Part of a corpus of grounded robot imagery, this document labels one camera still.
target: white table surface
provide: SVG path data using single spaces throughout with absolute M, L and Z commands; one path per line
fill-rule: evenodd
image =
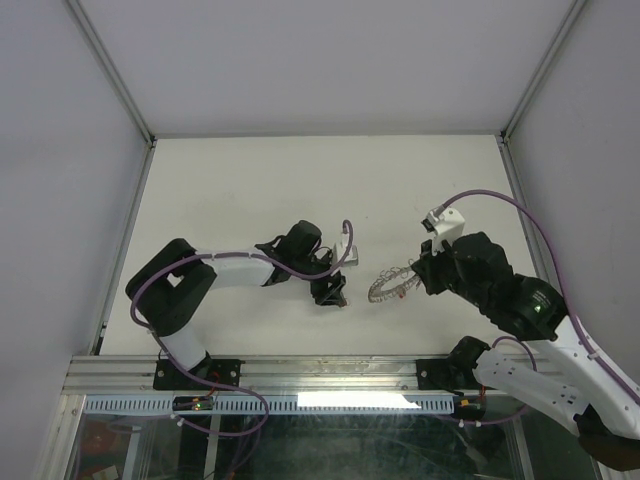
M 447 353 L 464 335 L 500 335 L 453 294 L 412 291 L 370 304 L 381 270 L 417 258 L 429 209 L 455 193 L 510 194 L 492 136 L 282 137 L 160 140 L 144 190 L 101 354 L 154 354 L 158 347 L 129 318 L 127 281 L 167 242 L 196 248 L 252 246 L 285 234 L 300 219 L 325 245 L 341 221 L 355 228 L 360 264 L 345 269 L 350 305 L 319 307 L 306 282 L 209 293 L 193 322 L 212 354 L 343 355 Z M 533 265 L 513 207 L 483 197 L 456 204 L 466 233 L 485 231 L 515 271 Z

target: robotic arm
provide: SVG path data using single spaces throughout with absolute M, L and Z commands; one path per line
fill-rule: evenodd
M 628 393 L 640 387 L 585 332 L 596 353 L 587 351 L 551 285 L 514 274 L 502 247 L 482 232 L 462 236 L 462 215 L 453 208 L 438 210 L 423 221 L 435 238 L 422 244 L 420 259 L 411 265 L 427 294 L 448 290 L 464 298 L 500 330 L 553 362 L 570 383 L 517 365 L 473 337 L 464 337 L 453 349 L 449 378 L 439 381 L 455 388 L 456 376 L 472 374 L 478 383 L 507 392 L 560 423 L 599 462 L 623 471 L 640 468 L 640 405 Z
M 196 250 L 178 238 L 151 259 L 129 281 L 125 291 L 134 303 L 133 308 L 144 315 L 154 335 L 161 339 L 173 358 L 189 373 L 204 378 L 211 358 L 190 320 L 207 292 L 237 286 L 268 287 L 287 281 L 291 277 L 289 271 L 295 271 L 309 279 L 310 293 L 317 305 L 345 306 L 342 289 L 346 278 L 334 260 L 341 255 L 346 263 L 357 263 L 355 248 L 350 243 L 345 246 L 347 234 L 352 232 L 343 231 L 342 242 L 327 249 L 322 257 L 317 256 L 322 233 L 304 220 L 271 242 L 233 252 Z M 163 269 L 189 258 L 194 261 L 159 275 Z M 156 279 L 139 294 L 143 285 L 154 277 Z

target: glass panel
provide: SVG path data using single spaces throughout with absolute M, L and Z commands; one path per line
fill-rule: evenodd
M 190 419 L 231 432 L 256 422 Z M 513 460 L 501 427 L 460 429 L 427 415 L 273 415 L 260 434 L 239 439 L 179 428 L 168 417 L 86 415 L 67 478 L 512 479 Z
M 536 478 L 596 479 L 594 463 L 578 439 L 540 412 L 522 419 L 531 466 Z

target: clear coiled object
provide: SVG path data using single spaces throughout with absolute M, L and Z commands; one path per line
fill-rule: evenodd
M 381 303 L 395 297 L 404 298 L 409 290 L 418 288 L 422 282 L 420 277 L 411 269 L 412 263 L 413 260 L 409 260 L 406 267 L 392 267 L 389 270 L 380 272 L 380 276 L 369 287 L 369 294 L 367 295 L 369 302 Z M 403 282 L 390 288 L 384 288 L 389 282 L 397 279 L 403 280 Z

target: black mounting bracket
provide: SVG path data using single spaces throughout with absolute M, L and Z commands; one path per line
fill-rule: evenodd
M 447 358 L 429 358 L 416 360 L 416 378 L 418 390 L 446 390 L 461 395 L 459 390 L 480 390 L 473 374 L 466 375 L 451 367 Z
M 238 359 L 212 358 L 204 379 L 237 387 L 240 383 L 241 365 L 242 361 Z M 197 392 L 211 390 L 210 387 L 185 377 L 167 359 L 160 359 L 156 362 L 153 389 L 158 391 L 191 390 Z

